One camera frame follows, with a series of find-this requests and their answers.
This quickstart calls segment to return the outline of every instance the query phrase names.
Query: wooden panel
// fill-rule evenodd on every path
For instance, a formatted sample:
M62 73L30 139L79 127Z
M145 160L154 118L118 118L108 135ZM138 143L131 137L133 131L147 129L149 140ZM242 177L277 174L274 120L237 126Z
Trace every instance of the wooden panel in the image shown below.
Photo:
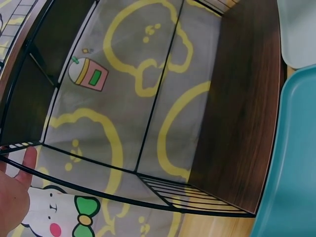
M241 0L224 14L189 183L256 213L284 82L277 0Z
M179 237L249 237L254 220L186 214Z

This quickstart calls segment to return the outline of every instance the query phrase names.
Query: green bow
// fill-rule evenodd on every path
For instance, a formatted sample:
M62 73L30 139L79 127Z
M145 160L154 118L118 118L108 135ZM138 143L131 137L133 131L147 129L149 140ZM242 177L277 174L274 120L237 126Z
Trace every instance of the green bow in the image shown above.
M79 223L73 230L73 237L95 237L91 228L94 217L100 211L100 202L94 197L75 196L75 205L79 213Z

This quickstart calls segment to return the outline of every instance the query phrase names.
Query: pink cheek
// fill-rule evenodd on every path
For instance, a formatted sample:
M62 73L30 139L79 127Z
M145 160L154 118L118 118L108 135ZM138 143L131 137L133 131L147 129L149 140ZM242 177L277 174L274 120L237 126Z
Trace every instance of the pink cheek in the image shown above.
M56 223L50 224L49 230L54 237L61 236L61 228Z

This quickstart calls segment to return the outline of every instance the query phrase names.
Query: cartoon bunny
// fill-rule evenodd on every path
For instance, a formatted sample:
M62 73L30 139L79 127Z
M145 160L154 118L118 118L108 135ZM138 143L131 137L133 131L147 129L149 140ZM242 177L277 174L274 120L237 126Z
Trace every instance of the cartoon bunny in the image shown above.
M98 199L69 195L53 185L30 188L29 195L30 210L22 225L37 237L95 237L91 226L100 210Z

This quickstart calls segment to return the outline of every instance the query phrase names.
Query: metal wire shelf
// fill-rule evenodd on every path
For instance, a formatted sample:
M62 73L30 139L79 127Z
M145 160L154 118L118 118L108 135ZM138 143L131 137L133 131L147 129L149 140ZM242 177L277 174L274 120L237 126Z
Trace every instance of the metal wire shelf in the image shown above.
M45 15L49 12L49 9L54 4L54 2L55 1L52 0L51 5L48 7L48 9L46 9L45 14L41 17L39 24L37 26L37 29L33 33L33 36L30 38L30 40L28 40L27 45L26 45L26 49L25 49L24 59L30 54L30 47L31 47L31 44L34 40L34 37L35 37L37 31L39 30L40 26L42 25L43 21L45 20ZM99 2L98 0L95 1L94 6L92 7L91 14L87 16L87 21L89 21L89 19L92 15L93 11L95 10L98 2ZM177 23L175 24L173 35L172 35L172 38L170 40L168 54L166 56L166 62L168 61L169 53L171 51L172 43L173 43L173 40L174 40L174 37L176 34L177 24L178 24L180 16L181 16L183 4L184 4L184 0L182 0L181 7L179 9ZM153 111L155 108L155 104L157 101L157 96L159 94L159 89L161 86L161 81L163 78L163 72L164 72L165 67L166 67L166 63L164 65L164 68L163 68L163 71L161 74L160 82L158 85L158 90L157 90L155 100L153 103L153 107L152 107L152 111L151 111L151 114L150 114L150 117L148 120L147 129L146 129L146 132L144 135L144 141L145 141L146 136L147 136L148 127L150 125ZM9 107L9 104L10 104L10 101L12 98L12 93L13 93L13 90L14 90L14 87L15 87L17 80L18 80L18 76L16 76L14 82L12 83L11 90L10 90L8 97L7 97L7 100L6 100L5 110L4 110L4 113L2 115L2 121L0 124L0 129L2 132L2 133L0 133L0 141L2 141L2 134L3 134L3 129L4 129L4 125L5 125L5 119L7 116L8 107ZM54 86L57 90L57 93L55 93L55 96L53 98L53 105L56 102L56 98L57 98L61 83L62 83L62 80L58 84L51 85L51 86ZM51 116L52 116L52 109L51 109L51 112L49 113L49 119L51 118ZM8 163L9 165L12 165L12 166L18 168L18 169L21 169L23 171L31 173L39 178L48 180L48 181L53 182L55 184L58 184L58 185L61 185L61 186L64 186L64 187L67 187L67 188L70 188L73 190L77 190L80 192L84 192L84 193L87 193L89 195L93 195L93 196L97 196L97 197L101 197L101 198L107 198L107 199L120 201L120 202L125 202L125 203L129 203L132 205L138 205L138 206L142 206L142 207L148 207L148 208L154 208L154 209L160 209L160 210L166 210L166 211L173 211L173 212L180 212L180 213L199 214L199 215L244 217L244 218L254 217L253 214L248 213L246 211L243 211L243 210L241 210L237 207L234 207L228 203L225 203L224 201L204 192L203 190L200 190L200 189L194 187L191 184L176 182L176 181L172 181L172 180L166 180L166 179L162 179L162 178L158 178L158 177L154 177L151 175L147 175L147 174L143 174L143 173L138 172L138 164L139 164L139 161L141 158L142 149L140 151L140 155L138 157L137 164L136 164L134 170L118 168L118 167L112 166L110 164L102 163L102 162L99 162L99 161L96 161L96 160L93 160L93 159L90 159L87 157L72 154L68 151L64 151L62 149L59 149L59 148L56 148L56 147L53 147L51 145L46 144L45 139L46 139L46 135L47 135L47 130L48 130L48 126L46 127L46 129L44 131L44 136L43 136L43 139L41 141L26 141L26 142L14 143L14 144L5 144L6 148L0 150L0 160ZM135 177L137 180L139 180L144 185L144 188L146 188L148 192L153 194L156 197L156 199L158 199L161 202L161 204L157 204L157 203L150 202L150 201L136 200L136 199L132 199L132 198L128 198L128 197L122 197L119 195L107 194L107 193L104 193L104 192L101 192L98 190L84 187L84 186L81 186L81 185L78 185L78 184L75 184L72 182L68 182L66 180L63 180L63 179L60 179L57 177L53 177L53 176L44 174L44 173L39 172L37 170L30 169L30 168L24 166L23 164L20 164L18 162L15 162L13 160L6 158L6 156L5 156L11 152L23 150L29 146L43 146L47 149L54 150L55 152L57 152L59 154L73 156L73 157L79 158L81 160L84 160L86 162L93 163L95 165L99 165L102 167L106 167L107 169L115 169L115 170L119 170L119 171L124 172L124 173L131 174L131 175L133 175L133 177Z

